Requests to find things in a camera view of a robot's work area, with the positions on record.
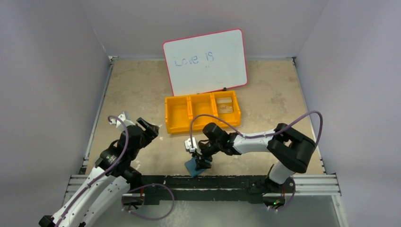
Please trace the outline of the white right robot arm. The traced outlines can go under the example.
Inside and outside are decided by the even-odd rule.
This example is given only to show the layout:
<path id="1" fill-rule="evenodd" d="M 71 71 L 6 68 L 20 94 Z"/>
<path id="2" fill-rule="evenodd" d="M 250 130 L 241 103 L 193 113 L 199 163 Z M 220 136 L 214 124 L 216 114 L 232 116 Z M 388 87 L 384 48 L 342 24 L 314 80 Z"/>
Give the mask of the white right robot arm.
<path id="1" fill-rule="evenodd" d="M 194 137 L 184 141 L 186 151 L 194 160 L 194 167 L 188 170 L 192 176 L 211 168 L 212 156 L 218 152 L 228 156 L 269 152 L 278 161 L 269 170 L 266 183 L 283 185 L 291 175 L 307 171 L 316 149 L 311 138 L 285 123 L 265 132 L 240 134 L 228 133 L 212 122 L 202 132 L 207 137 L 205 141 L 197 141 Z"/>

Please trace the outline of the yellow bin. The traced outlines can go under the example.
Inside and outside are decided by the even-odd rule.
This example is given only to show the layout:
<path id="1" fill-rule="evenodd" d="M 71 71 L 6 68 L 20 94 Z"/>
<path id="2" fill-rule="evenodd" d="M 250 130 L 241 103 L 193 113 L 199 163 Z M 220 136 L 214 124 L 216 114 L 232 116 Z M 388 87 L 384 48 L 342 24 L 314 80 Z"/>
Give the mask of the yellow bin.
<path id="1" fill-rule="evenodd" d="M 235 91 L 213 92 L 217 109 L 217 117 L 232 126 L 241 125 L 241 110 Z"/>
<path id="2" fill-rule="evenodd" d="M 190 99 L 193 117 L 196 117 L 200 114 L 214 115 L 211 93 L 190 95 Z M 192 129 L 194 131 L 201 131 L 206 124 L 212 121 L 214 120 L 211 117 L 201 116 L 194 121 Z"/>
<path id="3" fill-rule="evenodd" d="M 170 96 L 165 98 L 166 130 L 169 134 L 189 131 L 191 110 L 188 96 Z"/>

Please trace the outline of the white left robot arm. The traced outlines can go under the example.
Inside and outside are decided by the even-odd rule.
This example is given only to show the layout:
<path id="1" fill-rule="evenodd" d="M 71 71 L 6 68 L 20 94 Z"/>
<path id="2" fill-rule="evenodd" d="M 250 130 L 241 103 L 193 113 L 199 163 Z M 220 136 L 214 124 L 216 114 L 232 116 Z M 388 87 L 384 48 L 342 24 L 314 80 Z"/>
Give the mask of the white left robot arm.
<path id="1" fill-rule="evenodd" d="M 132 122 L 125 113 L 110 115 L 108 121 L 121 131 L 119 139 L 101 153 L 72 197 L 53 215 L 43 216 L 39 226 L 91 227 L 118 198 L 141 186 L 141 173 L 131 162 L 158 136 L 159 127 L 141 117 Z"/>

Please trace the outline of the blue leather card holder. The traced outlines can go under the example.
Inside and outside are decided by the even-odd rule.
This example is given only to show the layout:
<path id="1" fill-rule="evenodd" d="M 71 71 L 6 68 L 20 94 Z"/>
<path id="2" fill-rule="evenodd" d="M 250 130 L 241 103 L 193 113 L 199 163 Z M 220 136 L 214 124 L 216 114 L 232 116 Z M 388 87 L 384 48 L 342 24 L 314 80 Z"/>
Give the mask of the blue leather card holder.
<path id="1" fill-rule="evenodd" d="M 192 178 L 195 178 L 196 176 L 200 175 L 206 170 L 206 169 L 196 169 L 196 158 L 194 157 L 186 161 L 184 163 L 184 166 Z"/>

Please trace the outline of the pink framed whiteboard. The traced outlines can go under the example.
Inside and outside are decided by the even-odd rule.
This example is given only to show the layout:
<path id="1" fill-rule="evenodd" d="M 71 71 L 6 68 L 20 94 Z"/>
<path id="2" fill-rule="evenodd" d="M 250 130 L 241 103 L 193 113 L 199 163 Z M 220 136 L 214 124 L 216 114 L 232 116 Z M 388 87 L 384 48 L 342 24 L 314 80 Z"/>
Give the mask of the pink framed whiteboard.
<path id="1" fill-rule="evenodd" d="M 248 82 L 240 28 L 166 41 L 163 52 L 174 96 L 220 91 Z"/>

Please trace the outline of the yellow left bin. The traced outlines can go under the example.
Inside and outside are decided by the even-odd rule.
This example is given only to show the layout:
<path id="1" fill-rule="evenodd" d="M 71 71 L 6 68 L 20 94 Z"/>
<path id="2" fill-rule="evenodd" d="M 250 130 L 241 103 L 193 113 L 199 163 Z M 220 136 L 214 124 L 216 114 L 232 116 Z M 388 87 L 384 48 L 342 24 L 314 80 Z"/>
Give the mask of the yellow left bin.
<path id="1" fill-rule="evenodd" d="M 166 130 L 169 134 L 189 131 L 191 110 L 188 96 L 170 96 L 165 98 Z"/>

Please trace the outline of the yellow right bin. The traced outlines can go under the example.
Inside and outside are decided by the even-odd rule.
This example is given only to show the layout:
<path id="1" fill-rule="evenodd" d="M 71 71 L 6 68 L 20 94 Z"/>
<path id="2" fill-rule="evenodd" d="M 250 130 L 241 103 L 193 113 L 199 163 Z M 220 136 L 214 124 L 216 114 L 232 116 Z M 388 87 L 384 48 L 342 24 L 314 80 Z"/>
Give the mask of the yellow right bin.
<path id="1" fill-rule="evenodd" d="M 217 117 L 232 126 L 241 125 L 241 110 L 235 91 L 213 92 L 217 109 Z"/>

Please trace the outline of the cards in right bin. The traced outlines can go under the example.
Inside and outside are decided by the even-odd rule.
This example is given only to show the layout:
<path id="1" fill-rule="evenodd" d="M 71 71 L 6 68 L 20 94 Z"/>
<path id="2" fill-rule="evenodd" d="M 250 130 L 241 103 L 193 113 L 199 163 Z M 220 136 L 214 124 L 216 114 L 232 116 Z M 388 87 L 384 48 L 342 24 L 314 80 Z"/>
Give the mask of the cards in right bin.
<path id="1" fill-rule="evenodd" d="M 218 114 L 228 114 L 234 111 L 233 100 L 230 97 L 217 98 L 216 106 Z"/>

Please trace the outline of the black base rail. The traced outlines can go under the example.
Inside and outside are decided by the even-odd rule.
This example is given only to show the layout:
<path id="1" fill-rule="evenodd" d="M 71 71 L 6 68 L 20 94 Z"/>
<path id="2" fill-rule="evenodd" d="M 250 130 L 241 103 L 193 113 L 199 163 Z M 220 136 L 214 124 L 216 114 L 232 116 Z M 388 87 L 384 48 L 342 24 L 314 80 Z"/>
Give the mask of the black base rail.
<path id="1" fill-rule="evenodd" d="M 264 175 L 144 175 L 128 195 L 144 205 L 161 201 L 244 201 L 279 208 L 285 205 L 286 196 L 294 196 L 295 186 L 292 177 L 276 184 Z"/>

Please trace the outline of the yellow middle bin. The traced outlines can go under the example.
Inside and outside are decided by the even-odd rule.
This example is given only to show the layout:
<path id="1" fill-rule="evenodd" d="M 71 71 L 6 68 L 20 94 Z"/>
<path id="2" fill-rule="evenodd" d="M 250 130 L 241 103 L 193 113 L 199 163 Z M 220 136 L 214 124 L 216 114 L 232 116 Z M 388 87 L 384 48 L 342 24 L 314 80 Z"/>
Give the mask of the yellow middle bin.
<path id="1" fill-rule="evenodd" d="M 190 95 L 190 99 L 193 117 L 196 117 L 200 114 L 214 115 L 211 93 Z M 211 117 L 201 116 L 194 121 L 192 129 L 194 131 L 201 131 L 206 124 L 212 121 L 214 120 Z"/>

